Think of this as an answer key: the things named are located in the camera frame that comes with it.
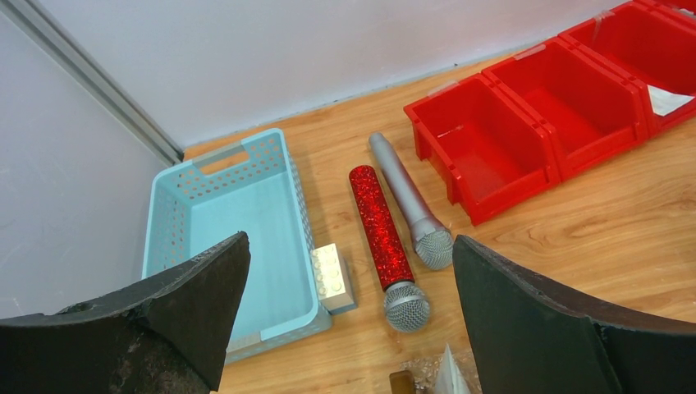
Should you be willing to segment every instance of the perforated basket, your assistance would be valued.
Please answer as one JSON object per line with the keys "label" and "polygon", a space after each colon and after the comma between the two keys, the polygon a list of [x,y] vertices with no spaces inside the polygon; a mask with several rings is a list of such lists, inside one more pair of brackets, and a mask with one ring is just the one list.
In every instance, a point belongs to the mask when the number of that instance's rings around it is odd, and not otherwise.
{"label": "perforated basket", "polygon": [[[211,175],[201,167],[246,152]],[[160,172],[153,181],[143,277],[238,232],[249,235],[249,278],[227,363],[331,327],[311,268],[314,239],[297,168],[271,129]]]}

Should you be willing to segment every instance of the wooden floor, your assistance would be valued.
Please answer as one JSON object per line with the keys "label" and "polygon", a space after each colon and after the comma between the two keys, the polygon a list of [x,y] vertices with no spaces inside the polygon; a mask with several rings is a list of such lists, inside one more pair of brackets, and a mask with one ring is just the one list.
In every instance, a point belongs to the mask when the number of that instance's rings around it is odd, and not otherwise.
{"label": "wooden floor", "polygon": [[[359,307],[336,316],[326,332],[228,365],[221,393],[388,393],[388,375],[401,362],[441,354],[446,343],[453,351],[469,346],[452,267],[431,272],[419,262],[388,191],[416,281],[430,297],[433,313],[415,334],[399,334],[384,319],[383,293],[347,180],[353,167],[377,166],[368,147],[375,131],[394,144],[431,209],[454,234],[472,236],[592,296],[696,323],[696,119],[472,227],[464,210],[447,201],[435,170],[416,158],[402,108],[495,61],[250,131],[284,130],[300,169],[316,245],[338,244]],[[248,134],[193,147],[186,157]]]}

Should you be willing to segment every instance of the basket handle hole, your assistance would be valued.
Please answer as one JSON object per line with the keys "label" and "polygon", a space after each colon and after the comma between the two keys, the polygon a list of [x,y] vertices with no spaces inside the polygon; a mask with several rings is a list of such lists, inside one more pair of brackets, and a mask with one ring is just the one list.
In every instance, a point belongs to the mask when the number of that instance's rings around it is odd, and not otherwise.
{"label": "basket handle hole", "polygon": [[233,167],[237,164],[242,164],[248,162],[250,156],[246,151],[242,150],[239,153],[235,153],[232,156],[220,159],[216,162],[210,163],[204,167],[200,168],[200,171],[205,175],[211,175],[216,172],[220,172],[226,168]]}

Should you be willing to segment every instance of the red storage bin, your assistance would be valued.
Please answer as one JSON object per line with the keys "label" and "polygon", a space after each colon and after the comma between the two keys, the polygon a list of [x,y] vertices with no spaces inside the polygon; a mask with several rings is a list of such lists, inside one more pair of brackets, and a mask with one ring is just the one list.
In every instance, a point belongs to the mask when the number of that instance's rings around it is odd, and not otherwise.
{"label": "red storage bin", "polygon": [[542,127],[481,75],[405,108],[429,158],[476,225],[560,181]]}
{"label": "red storage bin", "polygon": [[[631,80],[648,100],[647,85],[694,96],[696,23],[668,6],[650,3],[652,6],[645,1],[627,2],[602,18],[566,30],[560,37],[598,65]],[[650,106],[645,110],[653,136],[696,114],[696,99],[664,117],[653,113]]]}
{"label": "red storage bin", "polygon": [[554,38],[483,70],[548,131],[562,179],[648,138],[649,105],[628,80],[602,69]]}

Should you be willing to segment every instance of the silver microphone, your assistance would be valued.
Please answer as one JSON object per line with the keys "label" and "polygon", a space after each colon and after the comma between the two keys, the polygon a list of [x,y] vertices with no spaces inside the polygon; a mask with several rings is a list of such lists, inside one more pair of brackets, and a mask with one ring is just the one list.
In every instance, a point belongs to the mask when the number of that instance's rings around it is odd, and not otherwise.
{"label": "silver microphone", "polygon": [[430,303],[413,282],[397,282],[387,288],[384,313],[389,325],[400,332],[416,332],[430,318]]}
{"label": "silver microphone", "polygon": [[392,145],[382,133],[372,134],[369,143],[409,224],[415,253],[430,269],[443,269],[452,264],[454,241],[450,231],[433,216]]}

